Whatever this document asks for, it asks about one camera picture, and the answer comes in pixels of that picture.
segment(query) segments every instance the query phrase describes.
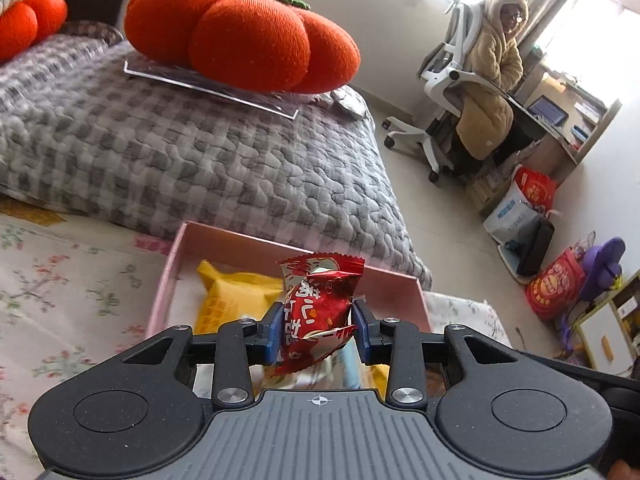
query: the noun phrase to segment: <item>pink box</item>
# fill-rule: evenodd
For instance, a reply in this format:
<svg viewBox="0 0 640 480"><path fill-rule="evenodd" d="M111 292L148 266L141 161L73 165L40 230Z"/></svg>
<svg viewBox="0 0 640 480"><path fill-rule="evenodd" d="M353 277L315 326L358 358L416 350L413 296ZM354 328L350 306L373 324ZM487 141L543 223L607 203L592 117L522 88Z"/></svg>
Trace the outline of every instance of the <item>pink box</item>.
<svg viewBox="0 0 640 480"><path fill-rule="evenodd" d="M309 251L184 222L162 271L146 337L174 324L193 326L206 296L196 273L201 260L209 260L224 272L244 270L281 278L277 262L304 253ZM420 284L412 276L365 266L356 296L365 296L368 307L379 319L399 317L415 323L423 332L430 332Z"/></svg>

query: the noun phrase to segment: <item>beige robe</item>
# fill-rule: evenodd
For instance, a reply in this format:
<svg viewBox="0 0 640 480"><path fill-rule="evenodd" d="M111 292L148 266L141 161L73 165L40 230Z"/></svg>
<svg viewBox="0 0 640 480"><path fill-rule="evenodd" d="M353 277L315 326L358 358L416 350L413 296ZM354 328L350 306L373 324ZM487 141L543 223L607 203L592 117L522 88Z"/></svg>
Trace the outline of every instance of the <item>beige robe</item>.
<svg viewBox="0 0 640 480"><path fill-rule="evenodd" d="M505 37L500 8L508 3L523 9L524 20ZM522 60L514 36L526 23L526 9L526 0L487 0L482 29L465 61L466 70L476 72L505 92L522 77ZM513 111L501 95L480 84L462 83L460 89L464 108L456 131L473 158L484 160L509 133Z"/></svg>

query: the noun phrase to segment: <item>yellow package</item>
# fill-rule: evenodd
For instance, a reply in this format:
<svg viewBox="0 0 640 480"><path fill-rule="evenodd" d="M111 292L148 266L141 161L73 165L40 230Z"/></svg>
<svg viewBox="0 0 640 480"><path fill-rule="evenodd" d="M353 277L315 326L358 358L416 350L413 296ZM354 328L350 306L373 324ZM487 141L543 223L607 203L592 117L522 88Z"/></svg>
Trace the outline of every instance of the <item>yellow package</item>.
<svg viewBox="0 0 640 480"><path fill-rule="evenodd" d="M385 399L386 396L386 383L389 380L389 366L388 365L372 365L369 367L371 371L371 377L376 389L380 393L380 398Z"/></svg>
<svg viewBox="0 0 640 480"><path fill-rule="evenodd" d="M283 292L282 279L253 272L220 272L207 260L198 266L198 274L208 290L198 313L193 333L217 332L220 325L241 317L262 319Z"/></svg>

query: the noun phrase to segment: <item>red candy wrapper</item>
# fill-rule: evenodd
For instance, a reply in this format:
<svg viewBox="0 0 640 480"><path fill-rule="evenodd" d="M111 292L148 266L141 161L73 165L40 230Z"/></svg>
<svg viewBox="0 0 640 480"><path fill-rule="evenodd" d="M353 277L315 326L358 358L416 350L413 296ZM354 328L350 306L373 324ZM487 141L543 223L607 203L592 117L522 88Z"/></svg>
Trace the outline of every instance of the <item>red candy wrapper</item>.
<svg viewBox="0 0 640 480"><path fill-rule="evenodd" d="M296 256L280 262L287 295L276 375L299 372L347 344L353 292L364 260L337 253Z"/></svg>

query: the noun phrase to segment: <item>orange pumpkin pillow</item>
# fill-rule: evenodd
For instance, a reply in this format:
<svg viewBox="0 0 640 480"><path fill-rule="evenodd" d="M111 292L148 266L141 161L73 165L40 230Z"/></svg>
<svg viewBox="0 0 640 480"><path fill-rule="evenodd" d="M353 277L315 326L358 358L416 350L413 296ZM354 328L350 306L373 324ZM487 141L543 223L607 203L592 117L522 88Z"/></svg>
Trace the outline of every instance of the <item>orange pumpkin pillow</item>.
<svg viewBox="0 0 640 480"><path fill-rule="evenodd" d="M56 33L66 20L64 0L23 0L0 16L0 63Z"/></svg>
<svg viewBox="0 0 640 480"><path fill-rule="evenodd" d="M153 60L257 92L327 92L360 66L348 33L300 0L131 0L124 27Z"/></svg>

